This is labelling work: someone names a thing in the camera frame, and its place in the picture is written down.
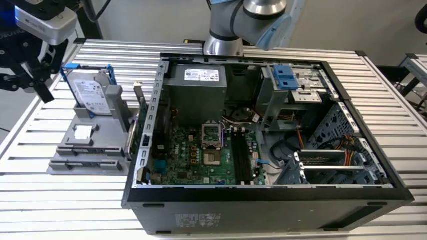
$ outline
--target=green circuit board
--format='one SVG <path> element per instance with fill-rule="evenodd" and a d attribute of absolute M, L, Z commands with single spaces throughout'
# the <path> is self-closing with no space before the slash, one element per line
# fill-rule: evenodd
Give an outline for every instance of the green circuit board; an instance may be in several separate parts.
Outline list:
<path fill-rule="evenodd" d="M 172 131 L 169 155 L 165 160 L 165 171 L 154 172 L 150 183 L 154 185 L 235 185 L 235 163 L 232 153 L 231 133 L 224 132 L 220 150 L 203 149 L 201 127 L 176 127 Z M 248 156 L 253 166 L 253 151 L 257 152 L 255 133 L 245 135 Z M 253 179 L 255 184 L 265 184 L 263 168 Z"/>

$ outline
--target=blue latch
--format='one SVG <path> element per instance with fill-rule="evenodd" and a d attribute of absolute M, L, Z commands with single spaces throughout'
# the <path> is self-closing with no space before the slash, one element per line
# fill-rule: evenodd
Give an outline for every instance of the blue latch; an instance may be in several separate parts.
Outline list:
<path fill-rule="evenodd" d="M 293 71 L 289 66 L 272 66 L 272 75 L 277 82 L 277 88 L 280 90 L 296 90 L 300 85 L 293 76 Z"/>

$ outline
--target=motherboard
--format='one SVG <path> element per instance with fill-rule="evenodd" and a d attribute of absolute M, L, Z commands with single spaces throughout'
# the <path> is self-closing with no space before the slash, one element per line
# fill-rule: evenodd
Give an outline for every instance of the motherboard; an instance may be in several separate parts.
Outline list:
<path fill-rule="evenodd" d="M 216 123 L 174 127 L 169 153 L 153 163 L 150 184 L 265 184 L 263 166 L 256 164 L 260 153 L 255 132 L 224 128 Z"/>

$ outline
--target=gray floor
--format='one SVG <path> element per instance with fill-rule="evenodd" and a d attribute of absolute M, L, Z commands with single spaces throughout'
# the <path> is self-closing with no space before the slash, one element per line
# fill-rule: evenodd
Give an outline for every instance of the gray floor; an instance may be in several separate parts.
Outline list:
<path fill-rule="evenodd" d="M 21 89 L 16 92 L 0 90 L 0 128 L 12 130 L 34 97 L 34 93 Z M 8 132 L 0 130 L 0 144 L 6 136 Z"/>

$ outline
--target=white wall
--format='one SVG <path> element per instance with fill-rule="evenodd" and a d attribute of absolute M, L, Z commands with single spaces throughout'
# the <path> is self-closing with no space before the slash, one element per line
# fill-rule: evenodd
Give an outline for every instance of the white wall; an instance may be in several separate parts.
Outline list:
<path fill-rule="evenodd" d="M 92 0 L 98 11 L 105 0 Z M 427 53 L 413 19 L 425 0 L 305 0 L 291 48 L 363 50 L 376 64 L 396 65 L 405 53 Z M 181 43 L 205 40 L 205 0 L 113 0 L 100 19 L 106 40 Z"/>
<path fill-rule="evenodd" d="M 397 65 L 405 53 L 427 54 L 415 28 L 425 0 L 305 0 L 289 46 L 363 50 L 377 65 Z"/>
<path fill-rule="evenodd" d="M 92 0 L 97 12 L 105 0 Z M 209 36 L 205 0 L 113 0 L 100 17 L 104 39 L 181 44 Z"/>

